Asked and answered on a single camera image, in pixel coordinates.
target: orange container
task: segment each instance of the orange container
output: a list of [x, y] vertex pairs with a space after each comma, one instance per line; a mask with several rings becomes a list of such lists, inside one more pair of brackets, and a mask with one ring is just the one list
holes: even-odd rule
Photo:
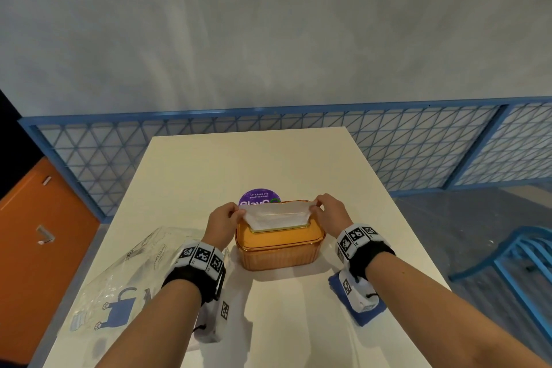
[[245, 220], [236, 230], [242, 265], [249, 271], [295, 267], [314, 262], [326, 237], [314, 218], [307, 227], [254, 233]]

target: metal handle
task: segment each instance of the metal handle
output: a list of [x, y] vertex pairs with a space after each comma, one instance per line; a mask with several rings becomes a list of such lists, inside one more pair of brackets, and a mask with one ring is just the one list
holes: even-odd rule
[[37, 232], [39, 232], [40, 234], [42, 234], [44, 236], [44, 240], [39, 240], [38, 244], [50, 243], [50, 242], [54, 241], [55, 238], [56, 238], [51, 232], [46, 230], [46, 228], [43, 225], [39, 225], [37, 227]]

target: purple sticker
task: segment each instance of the purple sticker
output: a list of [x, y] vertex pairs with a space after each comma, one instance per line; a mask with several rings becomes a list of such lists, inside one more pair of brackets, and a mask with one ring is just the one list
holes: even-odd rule
[[239, 200], [238, 205], [259, 205], [267, 202], [281, 202], [280, 197], [269, 189], [253, 189], [246, 192]]

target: blue towel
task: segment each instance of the blue towel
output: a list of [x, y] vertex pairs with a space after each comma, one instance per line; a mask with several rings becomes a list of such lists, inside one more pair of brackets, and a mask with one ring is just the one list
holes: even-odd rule
[[343, 289], [343, 285], [341, 285], [340, 273], [338, 272], [337, 274], [330, 276], [328, 278], [328, 282], [331, 290], [336, 293], [337, 298], [340, 299], [340, 301], [349, 311], [350, 315], [353, 317], [354, 321], [359, 326], [364, 326], [365, 324], [368, 324], [370, 320], [376, 317], [379, 313], [383, 313], [387, 308], [382, 298], [379, 297], [379, 304], [374, 309], [363, 311], [362, 313], [357, 313], [355, 310], [353, 310], [353, 307], [350, 306], [349, 300], [347, 299], [347, 294]]

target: gray wall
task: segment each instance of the gray wall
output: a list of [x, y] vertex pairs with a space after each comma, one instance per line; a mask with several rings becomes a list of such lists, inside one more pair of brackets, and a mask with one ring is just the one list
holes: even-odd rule
[[24, 116], [552, 95], [552, 0], [0, 0]]

